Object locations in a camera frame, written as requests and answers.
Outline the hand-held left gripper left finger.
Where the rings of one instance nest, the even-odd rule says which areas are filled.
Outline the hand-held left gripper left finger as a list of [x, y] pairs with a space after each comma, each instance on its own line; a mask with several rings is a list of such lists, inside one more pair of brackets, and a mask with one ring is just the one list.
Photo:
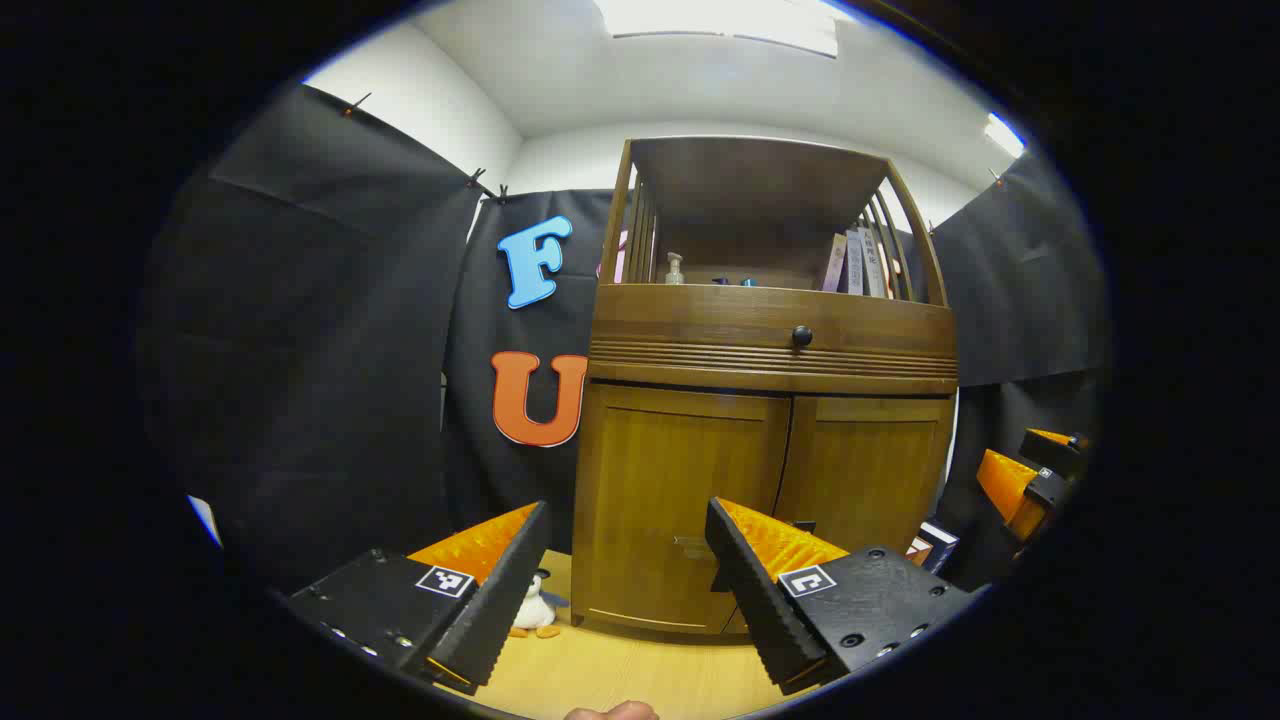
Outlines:
[[287, 605], [389, 673], [474, 694], [492, 678], [549, 538], [538, 501], [408, 556], [370, 550]]

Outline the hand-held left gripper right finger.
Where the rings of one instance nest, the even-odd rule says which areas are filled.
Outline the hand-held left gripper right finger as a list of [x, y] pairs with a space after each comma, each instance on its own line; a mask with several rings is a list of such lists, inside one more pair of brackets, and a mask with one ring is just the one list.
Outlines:
[[842, 550], [726, 498], [708, 502], [705, 541], [718, 562], [712, 589], [733, 594], [783, 694], [865, 674], [977, 600], [901, 551]]

